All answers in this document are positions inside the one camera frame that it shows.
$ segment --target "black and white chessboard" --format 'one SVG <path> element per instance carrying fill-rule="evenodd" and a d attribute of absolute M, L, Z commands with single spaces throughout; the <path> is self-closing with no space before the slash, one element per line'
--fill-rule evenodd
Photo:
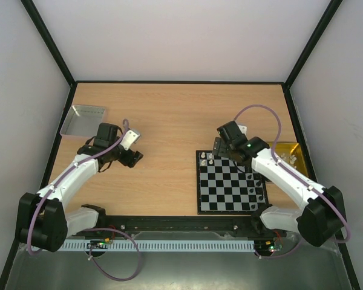
<path fill-rule="evenodd" d="M 196 151 L 198 214 L 251 214 L 268 204 L 264 178 L 251 168 Z"/>

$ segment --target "gold tray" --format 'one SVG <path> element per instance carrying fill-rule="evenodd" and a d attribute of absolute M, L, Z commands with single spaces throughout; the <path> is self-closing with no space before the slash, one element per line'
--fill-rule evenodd
<path fill-rule="evenodd" d="M 269 146 L 273 146 L 273 142 L 268 142 Z M 297 171 L 309 178 L 308 170 L 305 165 L 303 151 L 299 143 L 277 143 L 275 152 L 280 156 L 288 165 L 295 167 Z M 293 164 L 290 161 L 293 159 L 291 156 L 296 158 Z"/>

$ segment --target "wooden table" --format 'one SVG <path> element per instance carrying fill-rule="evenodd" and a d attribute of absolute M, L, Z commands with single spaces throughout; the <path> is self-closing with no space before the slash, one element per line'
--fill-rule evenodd
<path fill-rule="evenodd" d="M 280 116 L 280 141 L 296 142 L 280 85 L 172 85 L 80 83 L 74 105 L 102 106 L 106 122 L 130 127 L 142 138 L 133 145 L 144 158 L 130 169 L 114 163 L 92 177 L 71 200 L 67 211 L 94 204 L 111 215 L 197 215 L 196 150 L 211 150 L 216 128 L 242 108 L 264 104 Z M 253 108 L 239 119 L 249 137 L 273 141 L 277 124 L 270 112 Z M 50 181 L 73 160 L 83 141 L 62 139 Z M 269 202 L 295 207 L 276 185 L 267 184 Z"/>

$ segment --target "white robotic arm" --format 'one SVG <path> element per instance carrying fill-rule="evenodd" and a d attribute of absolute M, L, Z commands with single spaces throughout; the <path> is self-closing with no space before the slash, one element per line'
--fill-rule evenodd
<path fill-rule="evenodd" d="M 136 130 L 128 130 L 118 146 L 113 144 L 120 138 L 117 136 L 118 126 L 102 123 L 97 136 L 82 146 L 72 163 L 48 186 L 36 194 L 26 193 L 19 201 L 16 237 L 26 242 L 30 217 L 35 211 L 36 204 L 47 194 L 44 212 L 39 215 L 33 230 L 32 244 L 49 251 L 56 251 L 66 237 L 72 236 L 84 229 L 93 228 L 99 220 L 99 213 L 105 210 L 93 205 L 83 205 L 80 209 L 65 213 L 71 198 L 93 175 L 100 172 L 105 164 L 119 161 L 124 166 L 134 167 L 142 158 L 140 152 L 130 150 L 132 144 L 140 138 Z M 109 152 L 96 158 L 89 158 L 113 147 Z"/>
<path fill-rule="evenodd" d="M 244 131 L 245 128 L 241 128 L 234 121 L 219 127 L 218 133 L 221 138 L 215 139 L 214 155 L 228 157 L 239 165 L 250 166 L 275 183 L 298 206 L 298 209 L 293 210 L 269 205 L 267 208 L 257 210 L 253 224 L 256 231 L 261 232 L 264 229 L 293 231 L 301 234 L 312 245 L 320 247 L 340 230 L 343 224 L 313 189 L 331 201 L 345 218 L 341 192 L 336 187 L 326 189 L 323 185 L 310 180 L 276 155 L 277 161 L 275 161 L 272 149 L 267 143 L 258 137 L 248 140 Z M 290 173 L 279 166 L 279 163 L 285 164 Z"/>

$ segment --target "purple cable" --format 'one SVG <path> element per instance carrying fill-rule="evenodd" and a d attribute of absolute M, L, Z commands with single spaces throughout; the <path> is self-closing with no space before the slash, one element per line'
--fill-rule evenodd
<path fill-rule="evenodd" d="M 234 118 L 234 121 L 237 120 L 237 118 L 246 110 L 250 109 L 250 108 L 263 108 L 268 110 L 269 112 L 271 112 L 274 117 L 277 120 L 277 124 L 278 124 L 278 133 L 276 138 L 274 139 L 273 142 L 273 146 L 272 146 L 272 158 L 274 159 L 274 161 L 282 168 L 284 169 L 287 173 L 289 173 L 291 176 L 293 176 L 295 179 L 297 179 L 301 184 L 303 184 L 306 187 L 310 187 L 310 184 L 308 182 L 306 182 L 305 180 L 302 180 L 299 176 L 297 176 L 296 173 L 292 172 L 290 169 L 288 169 L 282 162 L 277 162 L 278 158 L 275 155 L 274 151 L 278 142 L 278 139 L 281 135 L 281 121 L 280 118 L 278 117 L 277 113 L 275 111 L 273 111 L 271 108 L 264 106 L 264 105 L 250 105 L 247 106 L 245 108 L 243 108 Z M 347 221 L 344 219 L 344 216 L 339 212 L 339 210 L 332 204 L 332 202 L 330 202 L 324 195 L 322 195 L 321 192 L 319 192 L 318 190 L 316 190 L 314 187 L 312 187 L 312 191 L 314 193 L 316 193 L 318 196 L 320 196 L 320 198 L 333 210 L 333 212 L 335 213 L 335 215 L 337 215 L 337 217 L 340 219 L 340 221 L 343 223 L 343 226 L 345 227 L 345 230 L 347 232 L 347 236 L 345 237 L 345 239 L 343 240 L 337 240 L 334 239 L 333 241 L 336 243 L 346 243 L 351 239 L 351 229 L 350 226 L 348 225 Z"/>
<path fill-rule="evenodd" d="M 299 240 L 297 245 L 291 249 L 289 252 L 286 252 L 285 254 L 282 254 L 282 255 L 279 255 L 279 256 L 269 256 L 269 257 L 265 257 L 265 256 L 261 256 L 257 251 L 255 251 L 254 253 L 257 255 L 257 257 L 259 259 L 277 259 L 277 258 L 283 258 L 283 257 L 286 257 L 286 256 L 289 256 L 290 254 L 293 254 L 301 245 L 301 243 L 303 242 L 303 239 Z"/>
<path fill-rule="evenodd" d="M 98 265 L 97 261 L 91 255 L 91 252 L 94 249 L 94 246 L 92 246 L 90 248 L 90 251 L 89 251 L 89 256 L 90 256 L 91 260 L 94 262 L 94 264 L 97 267 L 97 269 L 101 272 L 101 274 L 103 274 L 104 276 L 108 277 L 111 280 L 118 281 L 118 282 L 124 282 L 124 281 L 132 280 L 135 276 L 137 276 L 140 273 L 140 270 L 141 270 L 141 267 L 142 267 L 142 254 L 141 254 L 141 252 L 139 250 L 139 246 L 137 246 L 136 242 L 134 241 L 134 239 L 132 239 L 131 236 L 129 236 L 128 234 L 126 234 L 126 233 L 124 233 L 122 231 L 115 230 L 113 228 L 89 228 L 89 229 L 83 230 L 83 231 L 113 231 L 115 233 L 121 234 L 121 235 L 123 235 L 124 237 L 126 237 L 127 239 L 129 239 L 133 243 L 134 248 L 136 249 L 137 254 L 139 255 L 139 261 L 137 262 L 137 268 L 134 271 L 134 273 L 130 277 L 128 277 L 128 278 L 117 278 L 117 277 L 113 277 L 112 275 L 109 275 L 108 273 L 106 273 L 100 267 L 100 265 Z"/>
<path fill-rule="evenodd" d="M 124 127 L 124 132 L 121 135 L 121 137 L 109 148 L 105 149 L 104 151 L 95 154 L 93 156 L 89 156 L 81 161 L 78 162 L 78 165 L 81 165 L 91 159 L 95 159 L 97 157 L 100 157 L 101 155 L 109 152 L 110 150 L 112 150 L 113 148 L 115 148 L 118 144 L 121 143 L 122 139 L 125 137 L 127 131 L 129 130 L 129 121 L 127 119 L 124 119 L 122 121 L 123 127 Z M 71 166 L 65 173 L 62 174 L 62 176 L 54 183 L 52 184 L 53 187 L 57 187 L 63 179 L 66 178 L 67 175 L 69 175 L 75 168 L 77 168 L 76 166 Z M 41 199 L 41 201 L 38 203 L 38 206 L 35 209 L 34 215 L 32 216 L 31 219 L 31 223 L 30 223 L 30 228 L 28 229 L 28 235 L 27 235 L 27 251 L 31 256 L 36 255 L 37 253 L 39 253 L 40 251 L 42 251 L 42 249 L 38 249 L 37 251 L 33 251 L 31 248 L 31 240 L 32 240 L 32 232 L 34 230 L 34 226 L 35 226 L 35 222 L 36 219 L 38 218 L 38 215 L 42 209 L 42 206 L 44 204 L 44 202 L 46 201 L 46 199 L 49 197 L 49 195 L 52 193 L 52 189 L 49 189 L 48 192 L 46 192 L 45 196 L 43 196 L 43 198 Z"/>

